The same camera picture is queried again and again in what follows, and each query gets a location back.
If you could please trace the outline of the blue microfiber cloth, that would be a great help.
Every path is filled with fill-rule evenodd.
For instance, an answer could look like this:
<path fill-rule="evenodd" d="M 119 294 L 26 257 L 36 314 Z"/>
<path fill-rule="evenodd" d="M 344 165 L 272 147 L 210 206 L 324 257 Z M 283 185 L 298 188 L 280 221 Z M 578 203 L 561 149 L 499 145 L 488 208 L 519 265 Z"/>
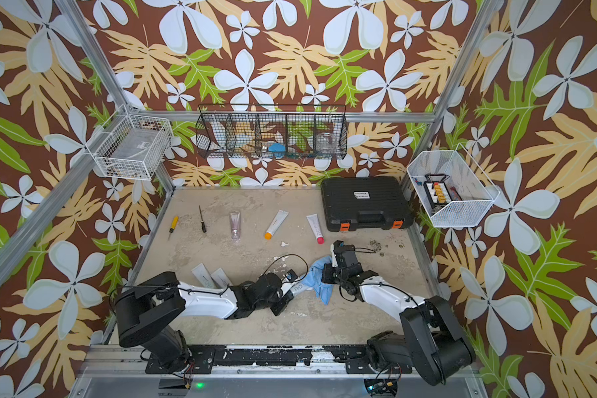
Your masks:
<path fill-rule="evenodd" d="M 326 264 L 332 263 L 330 255 L 316 260 L 313 265 L 308 268 L 308 272 L 302 279 L 301 284 L 309 289 L 312 289 L 316 297 L 321 299 L 324 305 L 329 305 L 333 294 L 333 285 L 323 282 L 324 269 Z"/>

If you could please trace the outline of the pink cap toothpaste tube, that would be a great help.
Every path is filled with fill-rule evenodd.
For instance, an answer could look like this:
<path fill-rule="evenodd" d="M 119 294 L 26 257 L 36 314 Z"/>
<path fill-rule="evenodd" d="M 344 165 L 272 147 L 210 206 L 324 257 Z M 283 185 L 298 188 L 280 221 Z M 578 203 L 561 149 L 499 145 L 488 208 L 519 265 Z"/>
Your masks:
<path fill-rule="evenodd" d="M 319 245 L 323 245 L 324 237 L 320 227 L 318 214 L 308 215 L 306 218 L 308 220 L 308 224 L 310 226 L 311 231 L 313 232 L 316 242 L 318 242 Z"/>

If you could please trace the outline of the dark cap toothpaste tube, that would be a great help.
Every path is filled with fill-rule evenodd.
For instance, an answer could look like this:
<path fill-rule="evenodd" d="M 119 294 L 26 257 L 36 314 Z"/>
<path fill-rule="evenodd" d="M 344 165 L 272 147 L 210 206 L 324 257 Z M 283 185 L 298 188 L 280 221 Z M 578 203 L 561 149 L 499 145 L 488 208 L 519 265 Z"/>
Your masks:
<path fill-rule="evenodd" d="M 285 297 L 286 295 L 292 295 L 293 297 L 297 297 L 301 293 L 311 289 L 312 288 L 308 287 L 304 282 L 283 283 L 281 287 L 283 297 Z"/>

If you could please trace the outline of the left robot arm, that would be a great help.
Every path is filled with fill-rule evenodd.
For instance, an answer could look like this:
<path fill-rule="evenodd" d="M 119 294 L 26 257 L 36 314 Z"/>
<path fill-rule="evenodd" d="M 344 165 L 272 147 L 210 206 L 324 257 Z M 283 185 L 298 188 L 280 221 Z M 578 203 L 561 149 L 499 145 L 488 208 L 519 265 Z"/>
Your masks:
<path fill-rule="evenodd" d="M 262 275 L 225 288 L 202 288 L 177 280 L 172 271 L 162 272 L 120 293 L 113 303 L 119 346 L 141 346 L 150 353 L 147 373 L 176 374 L 187 371 L 193 354 L 182 332 L 171 327 L 179 316 L 237 320 L 258 310 L 281 314 L 294 298 L 291 289 L 300 277 L 290 270 L 279 277 Z"/>

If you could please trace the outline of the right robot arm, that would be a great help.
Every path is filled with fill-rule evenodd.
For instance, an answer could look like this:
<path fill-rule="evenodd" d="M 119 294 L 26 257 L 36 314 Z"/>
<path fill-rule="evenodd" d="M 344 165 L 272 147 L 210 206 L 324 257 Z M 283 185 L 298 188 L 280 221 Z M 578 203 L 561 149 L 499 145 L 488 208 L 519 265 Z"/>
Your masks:
<path fill-rule="evenodd" d="M 397 288 L 364 270 L 358 252 L 354 245 L 335 241 L 322 280 L 337 285 L 352 301 L 367 303 L 401 323 L 401 334 L 386 331 L 367 340 L 364 357 L 373 370 L 415 371 L 436 386 L 475 361 L 473 346 L 446 299 L 422 298 Z"/>

